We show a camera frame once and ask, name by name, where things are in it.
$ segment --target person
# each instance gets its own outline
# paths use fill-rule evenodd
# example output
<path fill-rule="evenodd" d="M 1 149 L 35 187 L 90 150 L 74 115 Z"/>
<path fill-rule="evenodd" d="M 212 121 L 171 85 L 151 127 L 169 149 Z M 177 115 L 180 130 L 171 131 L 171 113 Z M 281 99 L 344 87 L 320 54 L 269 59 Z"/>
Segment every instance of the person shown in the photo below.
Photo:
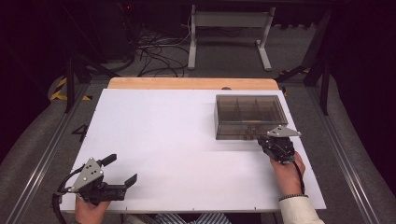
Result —
<path fill-rule="evenodd" d="M 298 152 L 294 154 L 295 162 L 304 174 L 305 165 Z M 293 164 L 280 164 L 270 160 L 277 184 L 283 194 L 279 200 L 280 211 L 285 224 L 323 224 L 312 206 L 308 196 L 301 190 L 300 177 Z M 97 206 L 85 203 L 76 197 L 76 222 L 81 224 L 100 224 L 110 202 L 101 202 Z"/>

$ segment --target table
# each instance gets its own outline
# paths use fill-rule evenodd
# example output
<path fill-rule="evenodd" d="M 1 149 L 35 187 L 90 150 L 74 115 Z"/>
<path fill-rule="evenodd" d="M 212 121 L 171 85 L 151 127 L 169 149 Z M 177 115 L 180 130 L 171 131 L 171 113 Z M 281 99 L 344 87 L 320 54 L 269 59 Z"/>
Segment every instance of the table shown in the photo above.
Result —
<path fill-rule="evenodd" d="M 171 90 L 176 84 L 178 90 Z M 268 91 L 262 90 L 265 85 Z M 224 86 L 233 90 L 220 90 Z M 112 203 L 108 212 L 262 213 L 279 209 L 281 193 L 261 147 L 256 141 L 216 140 L 213 116 L 216 94 L 276 94 L 288 127 L 295 129 L 285 98 L 273 80 L 113 78 L 108 87 L 74 165 L 76 169 L 89 157 L 100 160 L 117 153 L 118 159 L 103 168 L 104 181 L 122 184 L 138 173 L 125 200 Z M 238 87 L 249 90 L 237 91 Z M 324 209 L 301 140 L 291 140 L 306 165 L 306 193 L 315 208 Z M 70 179 L 66 186 L 73 183 Z M 73 194 L 64 196 L 61 210 L 74 211 Z"/>

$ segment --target transparent storage box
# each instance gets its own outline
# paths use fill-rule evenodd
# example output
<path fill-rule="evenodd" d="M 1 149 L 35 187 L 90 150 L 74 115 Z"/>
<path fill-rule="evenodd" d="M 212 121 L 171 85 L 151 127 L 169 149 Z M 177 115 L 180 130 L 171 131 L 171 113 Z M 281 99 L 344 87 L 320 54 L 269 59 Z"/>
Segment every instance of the transparent storage box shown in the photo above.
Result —
<path fill-rule="evenodd" d="M 288 121 L 277 95 L 217 95 L 216 139 L 255 140 Z"/>

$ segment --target person's left hand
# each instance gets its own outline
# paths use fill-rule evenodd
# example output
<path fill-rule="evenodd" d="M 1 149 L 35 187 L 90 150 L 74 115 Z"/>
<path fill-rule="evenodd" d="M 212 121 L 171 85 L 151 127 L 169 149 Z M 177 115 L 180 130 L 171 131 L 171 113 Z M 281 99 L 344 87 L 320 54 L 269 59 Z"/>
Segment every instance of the person's left hand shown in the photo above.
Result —
<path fill-rule="evenodd" d="M 101 202 L 95 206 L 91 203 L 85 203 L 76 196 L 76 221 L 82 224 L 101 224 L 110 203 Z"/>

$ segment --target striped fabric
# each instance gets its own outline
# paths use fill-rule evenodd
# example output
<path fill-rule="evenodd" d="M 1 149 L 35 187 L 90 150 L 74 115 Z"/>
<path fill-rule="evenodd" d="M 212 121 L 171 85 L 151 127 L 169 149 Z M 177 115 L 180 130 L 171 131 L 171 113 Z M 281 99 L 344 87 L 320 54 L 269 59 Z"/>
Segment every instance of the striped fabric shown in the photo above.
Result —
<path fill-rule="evenodd" d="M 177 214 L 159 214 L 155 217 L 158 224 L 231 224 L 226 216 L 222 213 L 206 213 L 192 222 L 185 222 Z"/>

